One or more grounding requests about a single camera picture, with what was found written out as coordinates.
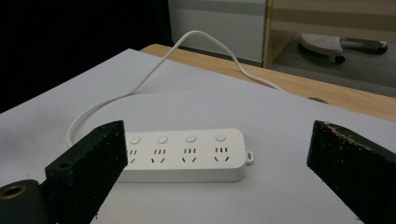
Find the gray floor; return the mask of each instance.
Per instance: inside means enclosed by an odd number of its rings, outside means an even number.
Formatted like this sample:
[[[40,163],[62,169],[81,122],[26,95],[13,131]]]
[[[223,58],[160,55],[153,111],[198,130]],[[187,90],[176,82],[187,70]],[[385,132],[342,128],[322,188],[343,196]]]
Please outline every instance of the gray floor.
[[[388,51],[378,55],[369,46],[344,41],[346,60],[336,63],[333,57],[299,48],[299,37],[295,34],[270,69],[396,97],[396,43],[387,43]]]

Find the white wall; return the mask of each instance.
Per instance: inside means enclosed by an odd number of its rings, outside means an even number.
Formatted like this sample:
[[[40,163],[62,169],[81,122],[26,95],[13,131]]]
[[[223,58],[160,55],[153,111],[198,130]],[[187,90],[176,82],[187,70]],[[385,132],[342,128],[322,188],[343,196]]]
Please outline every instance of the white wall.
[[[203,31],[227,46],[237,58],[262,62],[266,0],[169,0],[172,37],[176,43],[191,30]],[[181,45],[227,53],[201,36]]]

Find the power cord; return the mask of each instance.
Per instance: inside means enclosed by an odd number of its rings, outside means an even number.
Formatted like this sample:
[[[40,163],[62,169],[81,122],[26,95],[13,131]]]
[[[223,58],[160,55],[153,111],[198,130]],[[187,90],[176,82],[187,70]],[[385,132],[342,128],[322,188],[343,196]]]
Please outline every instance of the power cord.
[[[268,81],[268,80],[266,80],[266,79],[263,79],[263,78],[260,78],[260,77],[255,77],[255,76],[249,74],[249,73],[242,67],[241,63],[238,62],[238,60],[236,59],[236,57],[235,57],[235,55],[233,54],[233,52],[230,51],[226,46],[224,46],[223,44],[221,44],[217,39],[215,39],[215,38],[212,37],[211,35],[208,35],[208,34],[202,32],[202,31],[190,31],[190,32],[187,32],[186,34],[184,34],[184,35],[176,42],[176,44],[166,53],[166,55],[163,56],[163,58],[161,59],[161,61],[160,61],[157,65],[155,65],[155,67],[154,67],[154,68],[153,68],[153,69],[152,69],[152,70],[140,81],[140,83],[139,83],[135,88],[133,88],[131,91],[128,91],[128,92],[126,92],[126,93],[124,93],[124,94],[122,94],[122,95],[119,95],[119,96],[110,98],[110,99],[108,99],[108,100],[105,100],[105,101],[103,101],[103,102],[97,104],[97,105],[94,105],[94,106],[88,108],[87,110],[85,110],[84,112],[82,112],[80,115],[78,115],[78,116],[73,120],[73,122],[69,125],[69,127],[68,127],[68,129],[67,129],[67,133],[66,133],[67,145],[68,145],[69,147],[71,147],[71,146],[74,145],[73,140],[72,140],[73,133],[74,133],[76,127],[79,125],[79,123],[80,123],[84,118],[87,118],[91,113],[93,113],[94,111],[98,110],[100,107],[102,107],[102,106],[104,106],[104,105],[107,105],[108,103],[111,103],[111,102],[113,102],[113,101],[119,100],[119,99],[121,99],[121,98],[123,98],[123,97],[126,97],[126,96],[129,96],[129,95],[132,95],[137,89],[140,88],[140,86],[143,85],[143,83],[151,76],[151,74],[154,73],[154,71],[157,70],[157,68],[158,68],[161,64],[163,64],[163,62],[164,62],[166,59],[168,59],[168,58],[175,52],[175,50],[181,45],[181,43],[183,43],[183,41],[184,41],[185,39],[187,39],[187,38],[188,38],[189,36],[191,36],[191,35],[201,35],[201,36],[204,36],[204,37],[208,38],[209,40],[211,40],[212,42],[214,42],[215,44],[217,44],[218,46],[220,46],[222,49],[224,49],[224,50],[233,58],[233,61],[236,63],[236,65],[238,66],[239,70],[241,70],[241,72],[242,72],[245,76],[247,76],[247,77],[249,77],[249,78],[251,78],[251,79],[253,79],[253,80],[259,81],[260,83],[263,83],[263,84],[265,84],[265,85],[268,85],[268,86],[270,86],[270,87],[272,87],[272,88],[274,88],[274,89],[277,89],[277,90],[280,90],[280,91],[284,91],[284,90],[282,90],[281,88],[279,88],[277,85],[275,85],[274,83],[272,83],[272,82],[270,82],[270,81]]]

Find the power strip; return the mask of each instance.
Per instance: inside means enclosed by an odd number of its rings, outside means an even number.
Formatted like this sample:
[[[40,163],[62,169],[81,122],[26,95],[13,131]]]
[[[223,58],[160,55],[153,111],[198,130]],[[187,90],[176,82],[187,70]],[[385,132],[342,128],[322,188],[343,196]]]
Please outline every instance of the power strip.
[[[118,182],[239,181],[253,163],[237,129],[126,133],[125,141]]]

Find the white tabletop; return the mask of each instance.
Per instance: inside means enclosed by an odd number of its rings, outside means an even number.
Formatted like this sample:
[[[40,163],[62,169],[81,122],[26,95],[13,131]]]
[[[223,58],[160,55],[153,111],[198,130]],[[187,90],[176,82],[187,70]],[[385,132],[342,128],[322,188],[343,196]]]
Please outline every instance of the white tabletop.
[[[0,186],[44,181],[44,168],[67,150],[70,122],[131,90],[159,61],[127,49],[0,114]],[[396,145],[395,122],[170,61],[135,95],[88,117],[75,141],[120,119],[126,132],[236,128],[255,161],[239,182],[116,183],[92,223],[361,223],[306,166],[313,123],[344,126],[393,152]]]

